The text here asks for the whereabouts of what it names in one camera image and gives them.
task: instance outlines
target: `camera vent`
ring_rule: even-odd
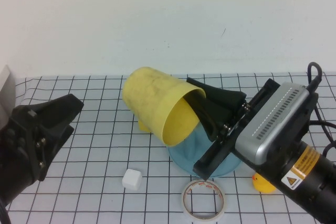
[[[274,107],[274,109],[269,113],[269,115],[265,118],[262,124],[258,127],[255,133],[258,132],[257,139],[261,140],[267,133],[275,126],[277,120],[281,117],[282,113],[286,110],[286,108],[293,102],[295,97],[299,94],[299,90],[290,88],[288,92],[282,97],[282,99],[278,102],[278,104]]]

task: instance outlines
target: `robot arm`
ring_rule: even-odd
[[[318,70],[313,80],[312,66]],[[335,141],[325,125],[336,125],[321,121],[316,108],[315,91],[322,80],[318,64],[309,65],[308,77],[307,87],[269,79],[249,103],[241,92],[228,98],[223,90],[216,93],[213,87],[188,79],[206,92],[207,99],[192,94],[186,100],[213,142],[193,171],[207,180],[232,152],[321,223],[335,223],[336,166],[325,157]],[[219,103],[214,97],[221,95]],[[310,121],[314,110],[318,121]],[[323,155],[301,140],[312,124],[322,125],[331,142]]]
[[[83,103],[69,94],[37,105],[17,106],[0,130],[0,222],[5,206],[36,180],[43,181],[54,157],[74,129],[69,124]]]

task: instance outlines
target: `white wall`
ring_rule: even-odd
[[[335,31],[336,0],[0,0],[0,68],[18,77],[145,65],[305,71],[310,61],[336,70]]]

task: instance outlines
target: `white cube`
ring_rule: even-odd
[[[131,190],[138,190],[141,184],[142,174],[138,170],[127,169],[122,178],[123,187]]]

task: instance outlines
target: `yellow object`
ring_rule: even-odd
[[[290,170],[299,178],[305,179],[305,177],[308,176],[308,174],[314,168],[319,158],[320,154],[315,151],[314,148],[307,145],[306,149],[303,151],[299,159],[295,162]]]
[[[269,194],[276,190],[274,185],[272,185],[258,173],[252,176],[252,182],[254,188],[261,193]]]
[[[184,96],[200,89],[184,80],[149,67],[133,72],[127,79],[122,100],[139,119],[139,128],[152,132],[168,146],[182,142],[199,119]]]

